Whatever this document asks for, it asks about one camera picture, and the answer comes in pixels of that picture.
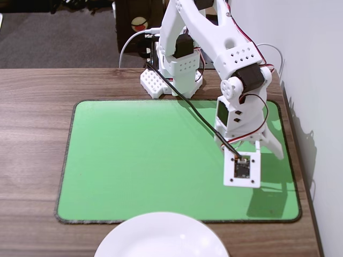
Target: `green mat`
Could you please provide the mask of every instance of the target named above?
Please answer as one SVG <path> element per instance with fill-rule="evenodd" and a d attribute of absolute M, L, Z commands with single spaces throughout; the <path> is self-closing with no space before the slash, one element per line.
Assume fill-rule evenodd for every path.
<path fill-rule="evenodd" d="M 216 101 L 193 101 L 214 124 Z M 84 101 L 74 109 L 56 217 L 115 223 L 153 211 L 205 222 L 284 222 L 301 216 L 279 109 L 268 125 L 284 146 L 279 161 L 262 147 L 261 188 L 223 186 L 213 134 L 177 100 Z M 244 143 L 240 151 L 254 151 Z"/>

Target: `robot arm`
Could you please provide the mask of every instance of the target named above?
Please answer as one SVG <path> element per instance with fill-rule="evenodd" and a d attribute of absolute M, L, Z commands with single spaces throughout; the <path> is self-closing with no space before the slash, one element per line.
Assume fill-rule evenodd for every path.
<path fill-rule="evenodd" d="M 207 0 L 196 2 L 198 6 L 208 3 Z M 214 0 L 213 6 L 218 14 L 218 26 L 205 18 L 204 11 L 199 11 L 193 0 L 170 0 L 156 43 L 159 71 L 172 79 L 179 92 L 190 98 L 202 82 L 195 82 L 199 51 L 193 50 L 193 46 L 199 45 L 203 49 L 222 80 L 215 129 L 229 143 L 249 141 L 256 148 L 253 153 L 239 152 L 244 158 L 238 159 L 215 137 L 225 159 L 224 185 L 260 187 L 260 146 L 266 146 L 278 158 L 283 158 L 282 146 L 268 129 L 263 115 L 271 71 L 259 66 L 263 62 L 262 56 L 255 44 L 238 31 L 226 2 Z M 186 48 L 189 39 L 180 35 L 184 26 L 192 40 L 191 49 L 185 52 L 181 48 Z M 186 43 L 178 42 L 180 38 Z M 145 79 L 141 76 L 143 86 Z"/>

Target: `wood grain surface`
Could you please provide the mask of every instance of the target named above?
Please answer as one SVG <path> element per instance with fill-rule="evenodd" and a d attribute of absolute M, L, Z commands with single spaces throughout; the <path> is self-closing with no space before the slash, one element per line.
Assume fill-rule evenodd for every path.
<path fill-rule="evenodd" d="M 142 69 L 1 70 L 0 256 L 94 256 L 116 225 L 64 225 L 54 217 L 73 106 L 81 100 L 150 99 Z M 194 99 L 217 99 L 220 79 L 205 71 Z M 210 224 L 233 257 L 319 256 L 313 220 L 279 81 L 279 103 L 302 217 L 294 223 Z"/>

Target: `white wall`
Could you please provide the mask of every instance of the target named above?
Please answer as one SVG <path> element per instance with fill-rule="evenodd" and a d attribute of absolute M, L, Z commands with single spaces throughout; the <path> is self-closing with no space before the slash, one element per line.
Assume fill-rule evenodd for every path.
<path fill-rule="evenodd" d="M 343 255 L 342 10 L 340 0 L 232 0 L 241 28 L 285 56 L 282 80 L 328 257 Z M 277 52 L 261 50 L 278 68 Z"/>

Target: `white plate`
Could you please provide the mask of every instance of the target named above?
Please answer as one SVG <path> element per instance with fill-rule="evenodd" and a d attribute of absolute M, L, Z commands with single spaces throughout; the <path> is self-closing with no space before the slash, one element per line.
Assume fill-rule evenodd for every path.
<path fill-rule="evenodd" d="M 177 213 L 148 213 L 127 220 L 101 242 L 95 257 L 229 257 L 203 223 Z"/>

